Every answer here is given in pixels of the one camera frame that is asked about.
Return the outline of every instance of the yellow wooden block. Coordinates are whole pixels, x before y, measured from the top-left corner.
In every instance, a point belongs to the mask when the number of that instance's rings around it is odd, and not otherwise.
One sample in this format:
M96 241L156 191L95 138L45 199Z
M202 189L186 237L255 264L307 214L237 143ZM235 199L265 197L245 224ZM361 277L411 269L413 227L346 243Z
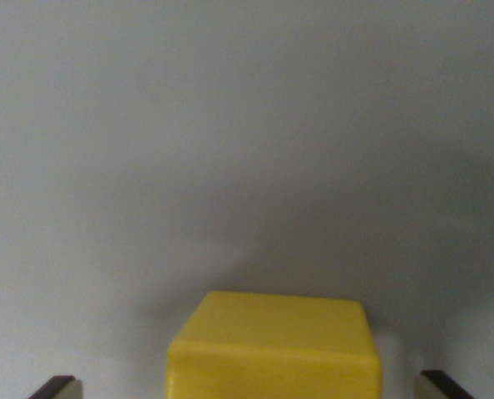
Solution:
M213 292L168 352L168 399L378 399L362 305Z

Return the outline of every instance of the gray wall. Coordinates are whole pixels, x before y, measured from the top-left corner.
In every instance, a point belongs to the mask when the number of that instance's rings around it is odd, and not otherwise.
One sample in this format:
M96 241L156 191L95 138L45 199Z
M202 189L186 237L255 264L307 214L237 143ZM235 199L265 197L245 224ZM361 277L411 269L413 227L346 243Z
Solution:
M494 399L494 2L0 2L0 399L162 397L217 288Z

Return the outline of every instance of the white surface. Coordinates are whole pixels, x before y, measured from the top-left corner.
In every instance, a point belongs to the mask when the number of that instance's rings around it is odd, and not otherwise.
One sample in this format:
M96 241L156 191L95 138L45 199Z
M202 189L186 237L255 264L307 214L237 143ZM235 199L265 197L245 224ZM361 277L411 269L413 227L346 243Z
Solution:
M0 2L0 399L161 397L214 288L494 399L494 2L360 4Z

